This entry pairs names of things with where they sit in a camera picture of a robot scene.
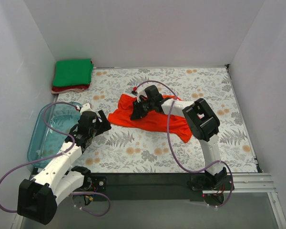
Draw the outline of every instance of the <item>robotic arm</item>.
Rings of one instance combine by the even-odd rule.
[[[131,120],[144,118],[152,110],[167,115],[173,102],[172,98],[163,99],[155,85],[145,88],[144,92],[138,94],[133,91],[133,94],[137,95],[137,101],[133,103]],[[221,160],[217,144],[220,122],[203,98],[194,102],[175,101],[171,114],[187,120],[192,134],[200,142],[206,166]],[[213,187],[218,187],[227,172],[222,163],[216,163],[205,171],[205,175],[211,180]]]
[[[58,153],[38,175],[31,180],[23,180],[19,186],[17,213],[42,224],[49,223],[55,215],[57,206],[71,192],[80,187],[89,187],[90,170],[84,167],[74,167],[67,172],[72,163],[79,158],[91,144],[92,139],[111,129],[104,112],[99,116],[92,111],[91,104],[85,104],[81,110],[81,117],[71,130]]]

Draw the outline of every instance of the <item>stack of folded cloth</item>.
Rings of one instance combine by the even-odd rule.
[[[88,89],[92,69],[90,59],[57,61],[52,94],[82,92]]]

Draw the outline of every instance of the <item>gray floor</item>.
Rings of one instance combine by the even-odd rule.
[[[105,202],[94,202],[88,208],[101,212],[106,207]],[[72,199],[67,198],[48,225],[25,219],[21,228],[276,229],[278,226],[267,193],[234,193],[218,211],[187,200],[113,201],[110,212],[100,218],[74,208]]]

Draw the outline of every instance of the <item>white wall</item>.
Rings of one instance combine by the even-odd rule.
[[[223,66],[264,0],[24,0],[56,60]]]
[[[266,0],[231,64],[257,159],[286,217],[286,0]]]
[[[55,60],[23,0],[0,0],[0,177],[27,161],[31,134],[50,93]],[[7,177],[0,200],[17,208],[18,186],[28,168]],[[0,210],[0,229],[10,228],[15,214]]]

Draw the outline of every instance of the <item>orange cloth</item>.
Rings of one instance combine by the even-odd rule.
[[[135,127],[148,131],[166,132],[167,115],[157,113],[156,111],[148,112],[148,115],[139,120],[130,120],[133,113],[133,101],[136,97],[122,94],[118,103],[118,109],[113,114],[109,114],[108,121],[111,124],[124,127]],[[185,118],[171,115],[170,133],[177,134],[184,142],[188,142],[192,137],[192,132]]]

